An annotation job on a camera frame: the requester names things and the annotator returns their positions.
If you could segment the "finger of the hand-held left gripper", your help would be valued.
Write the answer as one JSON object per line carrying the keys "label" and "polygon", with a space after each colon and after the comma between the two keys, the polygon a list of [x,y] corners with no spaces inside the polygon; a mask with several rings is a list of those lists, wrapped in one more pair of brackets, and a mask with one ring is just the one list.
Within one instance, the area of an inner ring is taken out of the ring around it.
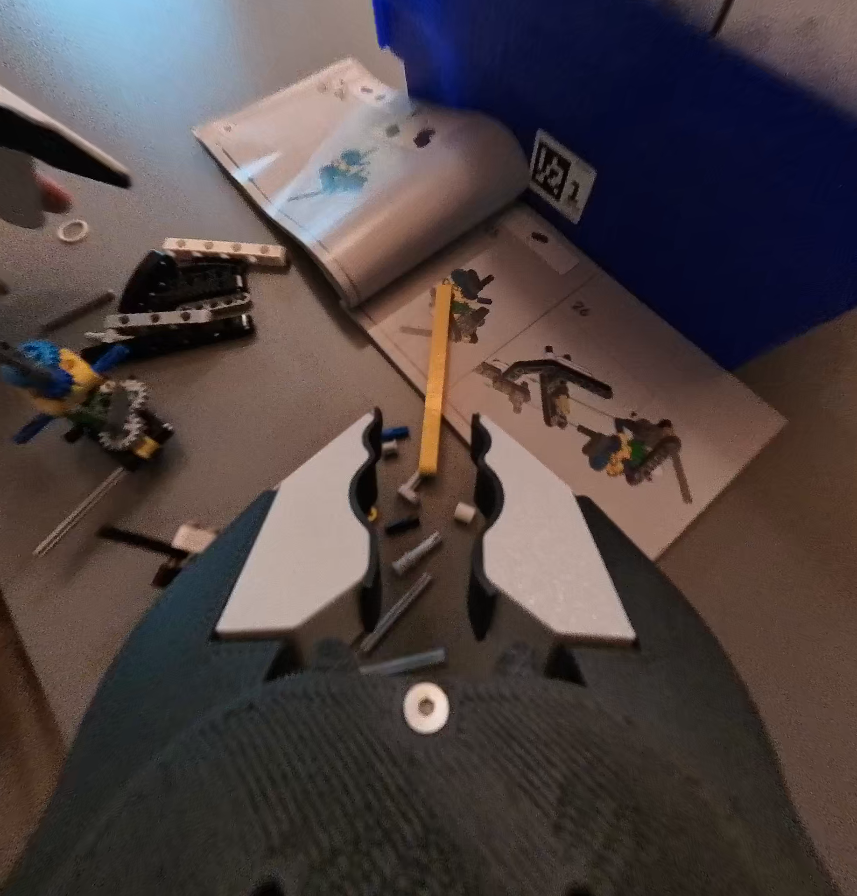
{"label": "finger of the hand-held left gripper", "polygon": [[0,219],[18,228],[46,224],[42,190],[31,157],[0,147]]}
{"label": "finger of the hand-held left gripper", "polygon": [[1,84],[0,148],[99,183],[132,185],[121,163]]}

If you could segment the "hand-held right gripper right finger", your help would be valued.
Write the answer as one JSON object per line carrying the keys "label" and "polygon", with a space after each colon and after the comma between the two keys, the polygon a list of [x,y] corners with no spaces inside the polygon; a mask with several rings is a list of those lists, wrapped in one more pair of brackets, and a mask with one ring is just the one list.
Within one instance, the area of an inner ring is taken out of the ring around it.
{"label": "hand-held right gripper right finger", "polygon": [[612,577],[566,482],[493,422],[471,418],[474,504],[469,622],[478,641],[503,602],[567,644],[634,644]]}

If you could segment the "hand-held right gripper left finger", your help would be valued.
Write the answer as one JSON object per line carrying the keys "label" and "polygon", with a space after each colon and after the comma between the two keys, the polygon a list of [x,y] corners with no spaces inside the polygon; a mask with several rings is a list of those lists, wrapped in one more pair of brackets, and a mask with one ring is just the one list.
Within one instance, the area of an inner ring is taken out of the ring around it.
{"label": "hand-held right gripper left finger", "polygon": [[219,617],[221,641],[354,641],[382,605],[375,408],[283,479]]}

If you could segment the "lego assembly with blue gear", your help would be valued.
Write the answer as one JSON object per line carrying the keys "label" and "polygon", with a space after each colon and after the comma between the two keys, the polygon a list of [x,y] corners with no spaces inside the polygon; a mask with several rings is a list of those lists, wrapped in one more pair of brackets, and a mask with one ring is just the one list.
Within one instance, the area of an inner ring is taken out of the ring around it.
{"label": "lego assembly with blue gear", "polygon": [[95,442],[126,471],[149,464],[175,429],[153,410],[146,383],[111,374],[130,357],[128,344],[120,342],[105,345],[93,360],[48,340],[0,342],[0,374],[36,410],[14,443],[29,443],[61,420],[67,424],[65,442]]}

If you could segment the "scattered small lego pieces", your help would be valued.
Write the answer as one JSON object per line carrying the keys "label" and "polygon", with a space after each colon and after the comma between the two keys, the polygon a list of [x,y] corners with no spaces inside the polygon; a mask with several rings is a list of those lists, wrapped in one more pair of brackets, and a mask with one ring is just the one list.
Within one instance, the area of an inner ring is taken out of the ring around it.
{"label": "scattered small lego pieces", "polygon": [[473,499],[451,497],[436,478],[420,475],[413,436],[402,424],[383,427],[378,498],[370,512],[386,567],[400,581],[415,575],[452,537],[470,533],[479,516]]}

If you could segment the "grey lego axle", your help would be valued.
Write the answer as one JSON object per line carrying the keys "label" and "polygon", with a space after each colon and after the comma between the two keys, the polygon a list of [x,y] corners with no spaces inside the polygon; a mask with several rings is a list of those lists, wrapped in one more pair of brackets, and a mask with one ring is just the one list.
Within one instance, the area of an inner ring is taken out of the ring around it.
{"label": "grey lego axle", "polygon": [[415,605],[432,582],[433,576],[430,573],[423,573],[381,617],[375,629],[363,638],[358,648],[358,655],[362,657],[370,655]]}
{"label": "grey lego axle", "polygon": [[424,670],[445,666],[447,660],[447,649],[437,647],[429,651],[364,664],[358,671],[361,675],[370,677],[412,676]]}

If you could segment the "small black lego assembly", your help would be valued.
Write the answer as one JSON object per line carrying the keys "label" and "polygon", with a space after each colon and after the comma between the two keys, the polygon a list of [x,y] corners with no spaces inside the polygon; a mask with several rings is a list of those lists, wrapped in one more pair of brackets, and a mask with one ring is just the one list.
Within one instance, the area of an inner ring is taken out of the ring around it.
{"label": "small black lego assembly", "polygon": [[209,529],[196,523],[186,522],[176,530],[169,541],[111,525],[100,527],[96,534],[100,539],[131,546],[161,556],[163,561],[154,574],[152,586],[164,589],[195,558],[210,547],[219,536],[220,531]]}

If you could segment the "dark lego axle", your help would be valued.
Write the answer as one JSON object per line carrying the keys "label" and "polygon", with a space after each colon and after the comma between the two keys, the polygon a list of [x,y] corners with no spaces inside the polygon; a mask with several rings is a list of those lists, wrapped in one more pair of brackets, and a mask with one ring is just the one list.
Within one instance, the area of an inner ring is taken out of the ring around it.
{"label": "dark lego axle", "polygon": [[109,289],[94,298],[88,299],[73,308],[60,312],[51,319],[46,320],[39,326],[38,332],[41,335],[45,335],[59,330],[94,311],[104,308],[116,298],[117,293],[114,290]]}

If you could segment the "long yellow lego beam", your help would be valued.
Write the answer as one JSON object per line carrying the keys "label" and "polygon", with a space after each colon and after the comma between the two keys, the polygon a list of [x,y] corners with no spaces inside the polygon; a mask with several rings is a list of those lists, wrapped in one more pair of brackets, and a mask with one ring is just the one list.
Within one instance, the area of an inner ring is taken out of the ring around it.
{"label": "long yellow lego beam", "polygon": [[436,476],[438,468],[452,303],[453,285],[444,280],[435,291],[418,469],[421,478]]}

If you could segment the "pile of black lego beams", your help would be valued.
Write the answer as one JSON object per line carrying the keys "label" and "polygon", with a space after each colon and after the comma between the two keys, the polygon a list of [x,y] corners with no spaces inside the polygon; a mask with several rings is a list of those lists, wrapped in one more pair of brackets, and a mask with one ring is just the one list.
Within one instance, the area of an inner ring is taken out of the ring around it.
{"label": "pile of black lego beams", "polygon": [[149,252],[127,282],[116,310],[80,351],[92,363],[121,345],[126,361],[165,357],[255,338],[246,260]]}

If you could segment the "long pale lego axle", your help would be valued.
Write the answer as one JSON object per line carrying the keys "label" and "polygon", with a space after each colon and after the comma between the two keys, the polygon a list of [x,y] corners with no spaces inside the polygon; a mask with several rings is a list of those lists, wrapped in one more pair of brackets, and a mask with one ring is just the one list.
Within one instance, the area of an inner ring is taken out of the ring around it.
{"label": "long pale lego axle", "polygon": [[54,529],[49,532],[42,541],[37,544],[32,556],[39,558],[48,554],[61,540],[71,532],[83,518],[98,505],[109,493],[116,488],[127,476],[129,470],[123,467],[115,468],[109,476],[98,484],[76,507],[71,510]]}

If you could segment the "white lego beam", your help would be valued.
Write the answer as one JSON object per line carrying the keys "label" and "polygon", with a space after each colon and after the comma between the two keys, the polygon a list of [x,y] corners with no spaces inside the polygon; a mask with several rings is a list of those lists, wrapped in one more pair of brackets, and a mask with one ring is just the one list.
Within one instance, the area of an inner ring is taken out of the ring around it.
{"label": "white lego beam", "polygon": [[288,267],[287,249],[278,244],[166,238],[162,251],[177,259],[235,261],[260,267]]}

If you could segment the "lego instruction booklet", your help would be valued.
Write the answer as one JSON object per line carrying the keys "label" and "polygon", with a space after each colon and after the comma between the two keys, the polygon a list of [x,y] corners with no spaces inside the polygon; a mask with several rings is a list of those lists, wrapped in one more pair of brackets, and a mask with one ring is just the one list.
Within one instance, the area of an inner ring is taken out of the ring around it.
{"label": "lego instruction booklet", "polygon": [[348,59],[194,135],[419,392],[449,285],[445,420],[468,441],[489,418],[653,559],[786,424],[517,200],[492,118]]}

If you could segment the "blue plastic bin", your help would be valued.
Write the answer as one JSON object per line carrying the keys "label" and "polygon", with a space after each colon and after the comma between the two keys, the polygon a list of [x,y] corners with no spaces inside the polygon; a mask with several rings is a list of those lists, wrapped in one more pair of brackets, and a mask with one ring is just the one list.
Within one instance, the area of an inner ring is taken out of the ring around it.
{"label": "blue plastic bin", "polygon": [[596,172],[566,233],[718,363],[857,308],[857,121],[652,2],[373,2],[412,96]]}

